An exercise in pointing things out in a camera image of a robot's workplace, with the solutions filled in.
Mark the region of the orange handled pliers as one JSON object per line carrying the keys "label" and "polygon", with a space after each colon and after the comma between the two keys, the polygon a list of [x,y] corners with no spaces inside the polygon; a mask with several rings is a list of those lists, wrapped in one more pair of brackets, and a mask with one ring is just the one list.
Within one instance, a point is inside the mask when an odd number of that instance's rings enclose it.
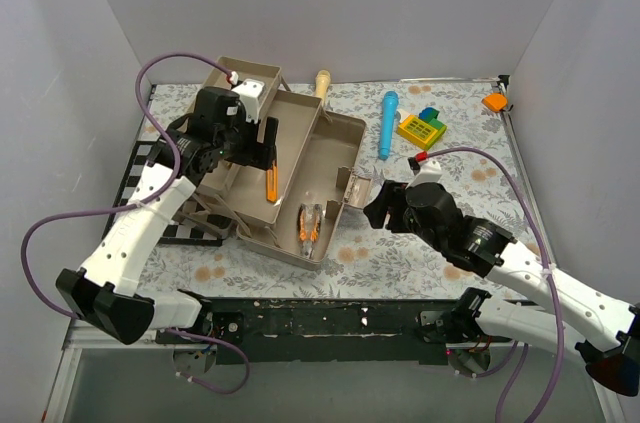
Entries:
{"label": "orange handled pliers", "polygon": [[300,254],[307,259],[313,257],[324,217],[321,204],[301,204],[297,214],[297,238]]}

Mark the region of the taupe plastic tool box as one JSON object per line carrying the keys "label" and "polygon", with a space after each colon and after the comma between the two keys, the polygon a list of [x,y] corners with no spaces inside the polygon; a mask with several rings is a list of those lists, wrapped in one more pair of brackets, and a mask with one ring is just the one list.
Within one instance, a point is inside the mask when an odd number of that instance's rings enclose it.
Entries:
{"label": "taupe plastic tool box", "polygon": [[[279,120],[278,201],[266,199],[266,173],[222,162],[206,175],[177,216],[180,222],[220,235],[215,217],[228,217],[252,250],[307,270],[320,267],[345,207],[361,209],[371,181],[355,172],[366,132],[363,120],[332,112],[326,98],[290,90],[280,67],[222,56],[221,67],[241,80],[265,84],[260,116]],[[301,204],[321,204],[324,217],[313,257],[300,254],[297,214]]]}

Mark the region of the orange utility knife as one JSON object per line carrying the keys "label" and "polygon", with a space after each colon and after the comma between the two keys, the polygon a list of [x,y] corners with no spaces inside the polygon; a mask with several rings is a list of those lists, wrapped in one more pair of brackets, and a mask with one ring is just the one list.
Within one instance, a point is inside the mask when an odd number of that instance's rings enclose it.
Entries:
{"label": "orange utility knife", "polygon": [[270,203],[276,203],[278,198],[278,168],[277,164],[273,163],[266,172],[266,199]]}

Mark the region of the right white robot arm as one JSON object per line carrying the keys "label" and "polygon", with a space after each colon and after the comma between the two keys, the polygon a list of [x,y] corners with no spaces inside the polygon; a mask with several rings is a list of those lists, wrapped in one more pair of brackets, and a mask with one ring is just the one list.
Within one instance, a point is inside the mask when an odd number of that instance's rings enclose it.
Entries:
{"label": "right white robot arm", "polygon": [[576,330],[587,373],[628,397],[639,394],[639,308],[546,267],[507,230],[465,215],[439,183],[387,180],[364,208],[374,229],[413,234],[465,271],[506,286]]}

